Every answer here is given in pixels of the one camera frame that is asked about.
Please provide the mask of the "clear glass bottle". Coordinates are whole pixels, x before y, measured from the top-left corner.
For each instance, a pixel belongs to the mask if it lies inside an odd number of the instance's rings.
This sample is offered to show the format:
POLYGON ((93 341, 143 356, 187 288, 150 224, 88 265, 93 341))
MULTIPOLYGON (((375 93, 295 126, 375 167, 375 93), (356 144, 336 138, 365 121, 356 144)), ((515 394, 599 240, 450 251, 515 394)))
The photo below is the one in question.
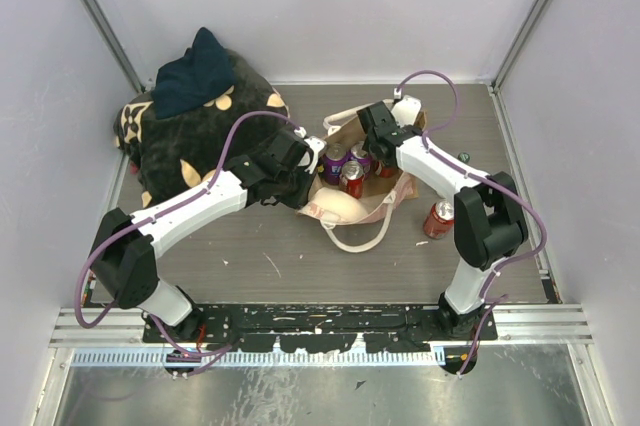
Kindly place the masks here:
POLYGON ((468 164, 470 162, 470 155, 467 152, 460 152, 457 159, 464 164, 468 164))

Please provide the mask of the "canvas tote bag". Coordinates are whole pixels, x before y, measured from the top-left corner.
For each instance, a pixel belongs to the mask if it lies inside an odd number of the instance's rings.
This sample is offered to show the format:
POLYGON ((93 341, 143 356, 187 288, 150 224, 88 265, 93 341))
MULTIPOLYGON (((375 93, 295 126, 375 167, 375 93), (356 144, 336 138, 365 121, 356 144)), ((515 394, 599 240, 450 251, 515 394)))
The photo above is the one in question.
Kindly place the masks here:
MULTIPOLYGON (((353 146, 365 139, 365 133, 357 118, 359 106, 331 114, 324 118, 325 141, 329 145, 353 146)), ((418 196, 416 178, 399 170, 381 177, 375 172, 364 180, 361 198, 356 199, 333 186, 321 177, 316 177, 308 194, 308 202, 298 210, 317 220, 329 239, 348 253, 363 253, 373 249, 385 237, 391 224, 392 214, 405 199, 418 196), (338 226, 353 226, 381 222, 377 235, 360 245, 348 245, 335 235, 338 226)))

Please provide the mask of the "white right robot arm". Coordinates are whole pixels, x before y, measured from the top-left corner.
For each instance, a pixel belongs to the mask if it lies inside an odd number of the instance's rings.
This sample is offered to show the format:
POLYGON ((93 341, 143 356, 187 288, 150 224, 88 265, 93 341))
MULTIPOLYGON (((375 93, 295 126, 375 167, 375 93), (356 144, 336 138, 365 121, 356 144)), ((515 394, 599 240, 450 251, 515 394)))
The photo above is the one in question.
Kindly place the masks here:
POLYGON ((499 268, 529 236, 513 178, 467 167, 420 128, 399 125, 383 102, 357 116, 365 151, 374 160, 413 175, 453 206, 459 263, 438 300, 436 317, 444 336, 462 339, 473 329, 499 268))

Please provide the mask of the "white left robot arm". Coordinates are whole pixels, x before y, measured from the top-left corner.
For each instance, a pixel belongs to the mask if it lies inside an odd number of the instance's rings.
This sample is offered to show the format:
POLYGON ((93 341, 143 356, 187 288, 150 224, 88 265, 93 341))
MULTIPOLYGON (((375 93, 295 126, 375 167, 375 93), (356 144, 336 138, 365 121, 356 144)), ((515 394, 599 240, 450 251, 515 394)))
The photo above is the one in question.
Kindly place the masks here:
POLYGON ((156 317, 178 342, 194 340, 204 314, 183 290, 160 278, 158 259, 200 228, 255 203, 302 207, 325 147, 322 139, 282 129, 170 200, 132 214, 109 211, 94 240, 91 271, 117 307, 156 317))

